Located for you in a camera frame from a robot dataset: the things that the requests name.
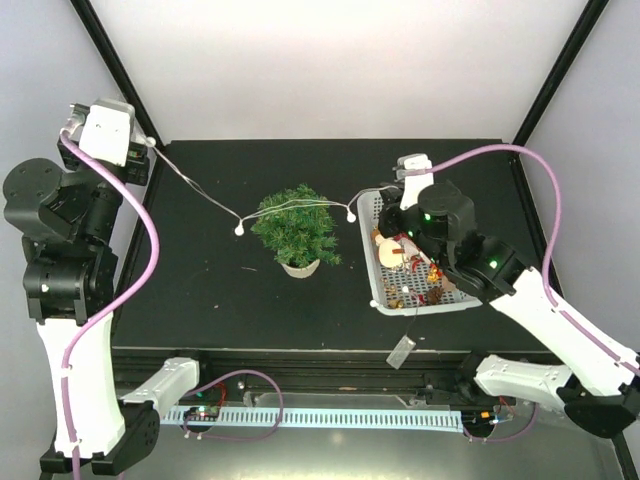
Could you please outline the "white perforated plastic basket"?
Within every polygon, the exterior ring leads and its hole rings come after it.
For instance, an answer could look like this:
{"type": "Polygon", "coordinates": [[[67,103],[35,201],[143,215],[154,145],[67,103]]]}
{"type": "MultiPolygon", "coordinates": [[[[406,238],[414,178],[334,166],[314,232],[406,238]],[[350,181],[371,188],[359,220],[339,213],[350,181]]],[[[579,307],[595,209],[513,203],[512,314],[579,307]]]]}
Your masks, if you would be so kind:
{"type": "Polygon", "coordinates": [[[481,305],[481,302],[446,284],[433,266],[416,254],[388,268],[379,259],[373,238],[383,206],[378,191],[364,193],[356,203],[364,258],[372,300],[370,305],[387,316],[452,313],[481,305]]]}

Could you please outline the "small green christmas tree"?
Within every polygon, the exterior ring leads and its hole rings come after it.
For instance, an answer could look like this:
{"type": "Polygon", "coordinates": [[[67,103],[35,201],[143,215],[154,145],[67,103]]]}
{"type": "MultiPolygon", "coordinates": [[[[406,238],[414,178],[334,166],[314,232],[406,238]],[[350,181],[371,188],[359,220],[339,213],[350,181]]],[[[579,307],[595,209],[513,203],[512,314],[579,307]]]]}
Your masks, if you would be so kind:
{"type": "Polygon", "coordinates": [[[336,222],[329,200],[300,184],[263,198],[251,231],[290,277],[306,279],[322,263],[336,266],[336,222]]]}

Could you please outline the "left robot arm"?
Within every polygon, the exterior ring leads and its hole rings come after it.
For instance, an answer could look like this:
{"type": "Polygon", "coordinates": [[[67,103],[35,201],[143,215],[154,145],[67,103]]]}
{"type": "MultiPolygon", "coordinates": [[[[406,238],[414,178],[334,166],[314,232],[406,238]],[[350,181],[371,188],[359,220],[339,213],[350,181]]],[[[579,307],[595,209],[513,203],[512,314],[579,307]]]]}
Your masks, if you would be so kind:
{"type": "Polygon", "coordinates": [[[40,466],[45,473],[121,477],[154,449],[161,418],[188,394],[207,397],[213,372],[174,357],[126,395],[115,388],[111,323],[127,300],[114,291],[117,256],[110,239],[127,184],[149,164],[130,143],[122,164],[90,160],[68,134],[58,142],[63,164],[20,163],[6,177],[4,216],[22,234],[28,314],[47,355],[56,433],[40,466]]]}

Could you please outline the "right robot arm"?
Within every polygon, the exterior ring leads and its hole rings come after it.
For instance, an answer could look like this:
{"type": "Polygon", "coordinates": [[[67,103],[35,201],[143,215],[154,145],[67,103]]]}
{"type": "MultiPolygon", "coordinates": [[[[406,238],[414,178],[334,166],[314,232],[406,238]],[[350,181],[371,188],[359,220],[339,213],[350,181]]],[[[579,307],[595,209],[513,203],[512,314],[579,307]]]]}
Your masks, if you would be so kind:
{"type": "Polygon", "coordinates": [[[515,397],[564,412],[578,427],[611,439],[639,418],[639,356],[587,320],[509,244],[479,232],[473,201],[452,183],[383,193],[378,230],[404,237],[458,290],[511,318],[547,347],[557,365],[469,355],[454,379],[457,396],[515,397]]]}

